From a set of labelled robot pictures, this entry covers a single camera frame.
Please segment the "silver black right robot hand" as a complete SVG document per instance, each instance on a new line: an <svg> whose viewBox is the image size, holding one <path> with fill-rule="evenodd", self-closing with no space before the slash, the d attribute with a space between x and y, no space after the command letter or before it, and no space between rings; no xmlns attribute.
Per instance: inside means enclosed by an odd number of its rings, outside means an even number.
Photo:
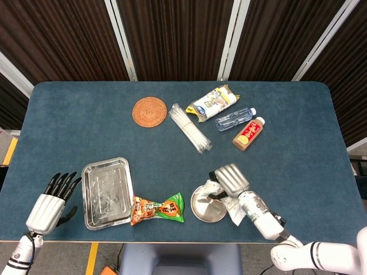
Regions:
<svg viewBox="0 0 367 275"><path fill-rule="evenodd" d="M242 201L248 195L249 181L234 163L210 172L209 177L219 183L223 189L223 191L209 194L208 197L211 199L231 197Z"/></svg>

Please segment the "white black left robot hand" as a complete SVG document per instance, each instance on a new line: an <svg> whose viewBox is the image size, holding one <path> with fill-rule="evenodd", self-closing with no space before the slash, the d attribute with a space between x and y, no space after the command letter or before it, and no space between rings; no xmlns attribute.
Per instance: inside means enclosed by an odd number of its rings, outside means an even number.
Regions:
<svg viewBox="0 0 367 275"><path fill-rule="evenodd" d="M73 206L68 214L62 216L66 203L72 196L81 178L75 178L77 172L57 173L49 181L45 191L38 197L28 219L26 227L31 236L48 235L55 228L70 221L78 207Z"/></svg>

